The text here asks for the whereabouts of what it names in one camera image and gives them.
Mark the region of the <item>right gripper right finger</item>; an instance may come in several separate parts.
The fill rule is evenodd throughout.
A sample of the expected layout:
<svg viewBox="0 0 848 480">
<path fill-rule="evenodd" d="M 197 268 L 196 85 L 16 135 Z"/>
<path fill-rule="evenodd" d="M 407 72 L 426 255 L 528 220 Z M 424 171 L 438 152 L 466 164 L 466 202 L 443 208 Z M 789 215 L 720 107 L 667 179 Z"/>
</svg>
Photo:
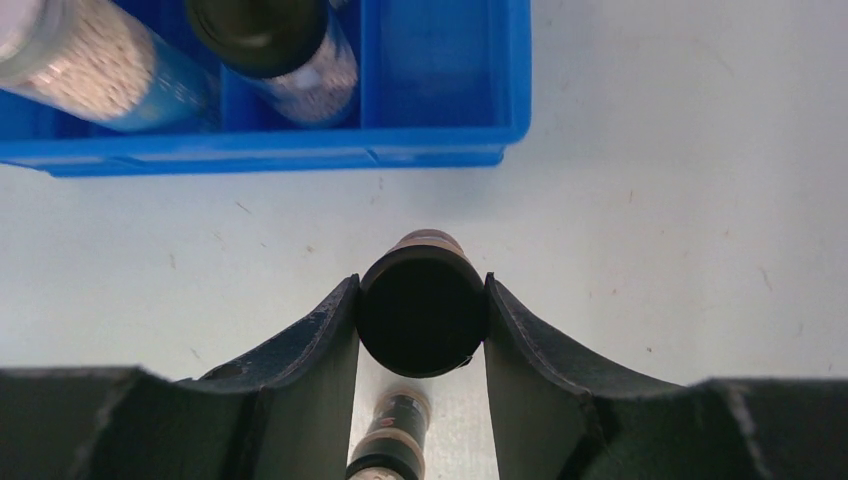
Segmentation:
<svg viewBox="0 0 848 480">
<path fill-rule="evenodd" d="M 486 381 L 504 479 L 843 479 L 845 379 L 677 385 L 565 335 L 486 279 Z"/>
</svg>

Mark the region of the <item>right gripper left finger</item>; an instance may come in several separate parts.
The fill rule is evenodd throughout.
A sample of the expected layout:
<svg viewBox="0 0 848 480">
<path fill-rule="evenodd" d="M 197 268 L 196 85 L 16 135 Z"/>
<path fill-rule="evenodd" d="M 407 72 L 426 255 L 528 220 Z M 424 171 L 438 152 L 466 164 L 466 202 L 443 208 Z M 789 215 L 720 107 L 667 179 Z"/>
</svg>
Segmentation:
<svg viewBox="0 0 848 480">
<path fill-rule="evenodd" d="M 197 379 L 138 366 L 5 368 L 5 479 L 341 479 L 359 279 Z"/>
</svg>

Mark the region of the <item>small dark bottle front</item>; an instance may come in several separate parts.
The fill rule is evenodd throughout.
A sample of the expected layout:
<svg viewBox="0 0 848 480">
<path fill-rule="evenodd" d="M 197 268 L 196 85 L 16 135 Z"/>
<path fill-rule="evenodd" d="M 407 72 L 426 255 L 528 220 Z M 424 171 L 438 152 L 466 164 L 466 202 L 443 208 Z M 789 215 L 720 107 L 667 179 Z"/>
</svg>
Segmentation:
<svg viewBox="0 0 848 480">
<path fill-rule="evenodd" d="M 366 434 L 346 468 L 348 479 L 423 479 L 429 400 L 421 391 L 398 388 L 378 399 Z"/>
</svg>

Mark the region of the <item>small dark bottle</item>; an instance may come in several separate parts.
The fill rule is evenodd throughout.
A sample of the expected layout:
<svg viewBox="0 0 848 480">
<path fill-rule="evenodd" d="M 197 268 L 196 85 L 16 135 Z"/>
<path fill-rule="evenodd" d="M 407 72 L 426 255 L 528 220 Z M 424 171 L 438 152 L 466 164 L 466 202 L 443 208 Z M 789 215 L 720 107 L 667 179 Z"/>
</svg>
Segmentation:
<svg viewBox="0 0 848 480">
<path fill-rule="evenodd" d="M 381 366 L 435 378 L 470 363 L 486 338 L 484 281 L 451 235 L 414 230 L 361 279 L 355 324 Z"/>
<path fill-rule="evenodd" d="M 378 399 L 366 434 L 346 468 L 348 479 L 423 479 L 429 400 L 421 391 L 398 388 Z"/>
</svg>

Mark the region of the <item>black lid jar front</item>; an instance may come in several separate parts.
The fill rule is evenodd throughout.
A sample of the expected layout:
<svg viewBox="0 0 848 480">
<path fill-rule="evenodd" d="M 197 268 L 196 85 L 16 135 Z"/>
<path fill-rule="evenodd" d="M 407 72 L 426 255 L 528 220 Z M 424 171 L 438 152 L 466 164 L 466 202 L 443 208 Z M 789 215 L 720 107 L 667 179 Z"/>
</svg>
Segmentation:
<svg viewBox="0 0 848 480">
<path fill-rule="evenodd" d="M 274 110 L 306 128 L 343 123 L 358 101 L 353 46 L 329 1 L 187 1 L 195 36 Z"/>
</svg>

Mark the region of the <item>silver lid jar front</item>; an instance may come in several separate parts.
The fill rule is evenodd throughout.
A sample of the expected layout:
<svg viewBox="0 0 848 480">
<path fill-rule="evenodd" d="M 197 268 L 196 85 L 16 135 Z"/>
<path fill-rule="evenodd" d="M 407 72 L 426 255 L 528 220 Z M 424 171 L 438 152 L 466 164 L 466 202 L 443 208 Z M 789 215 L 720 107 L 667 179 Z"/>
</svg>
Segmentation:
<svg viewBox="0 0 848 480">
<path fill-rule="evenodd" d="M 4 1 L 1 88 L 123 133 L 213 130 L 219 89 L 113 1 Z"/>
</svg>

